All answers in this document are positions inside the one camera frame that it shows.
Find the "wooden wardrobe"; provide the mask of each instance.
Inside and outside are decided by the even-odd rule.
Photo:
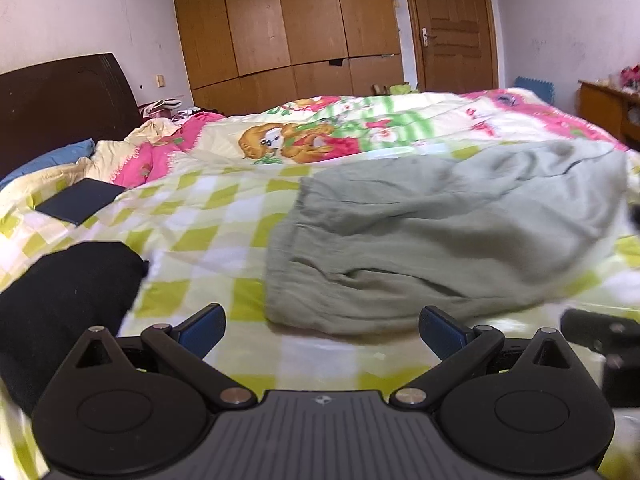
[[[261,112],[400,84],[393,0],[174,0],[197,106]]]

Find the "pillow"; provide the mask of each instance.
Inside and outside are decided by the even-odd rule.
[[[45,168],[51,168],[53,166],[73,164],[82,156],[89,158],[94,154],[94,149],[94,140],[87,139],[38,156],[26,164],[23,164],[17,170],[13,170],[6,177],[0,180],[0,190],[19,176],[34,173],[35,171],[44,170]]]

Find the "wooden desk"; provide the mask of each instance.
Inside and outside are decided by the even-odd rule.
[[[629,109],[640,107],[640,95],[580,81],[578,114],[597,124],[631,148],[640,148],[640,126],[629,121]]]

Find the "dark notebook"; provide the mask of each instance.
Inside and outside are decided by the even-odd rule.
[[[126,187],[84,178],[37,205],[36,211],[80,225],[126,190]]]

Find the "headboard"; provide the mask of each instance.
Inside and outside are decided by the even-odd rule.
[[[0,110],[0,178],[66,144],[122,140],[141,123],[113,54],[71,57],[1,74]]]

